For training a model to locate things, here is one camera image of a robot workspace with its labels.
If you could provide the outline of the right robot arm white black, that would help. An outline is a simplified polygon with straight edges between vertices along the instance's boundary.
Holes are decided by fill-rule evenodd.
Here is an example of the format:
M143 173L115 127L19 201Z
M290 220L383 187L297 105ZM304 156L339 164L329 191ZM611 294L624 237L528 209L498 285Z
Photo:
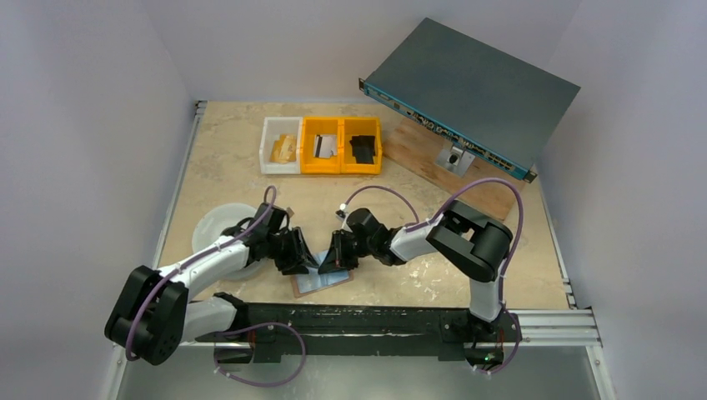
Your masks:
M332 233L318 273L353 270L366 257L398 266L439 253L469 278L469 331L487 339L501 326L500 268L510 256L512 239L501 222L458 200L417 230L388 228L367 208L359 208L347 216L345 228Z

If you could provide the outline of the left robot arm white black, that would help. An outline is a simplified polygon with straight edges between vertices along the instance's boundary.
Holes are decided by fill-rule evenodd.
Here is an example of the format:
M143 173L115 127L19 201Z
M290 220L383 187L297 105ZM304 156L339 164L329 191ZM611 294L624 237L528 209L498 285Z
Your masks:
M248 306L228 294L198 301L196 295L221 279L244 279L271 260L285 276L317 266L288 212L263 202L218 206L193 233L195 253L166 267L133 269L104 328L106 339L131 358L157 366L184 341L220 333L237 341L248 332Z

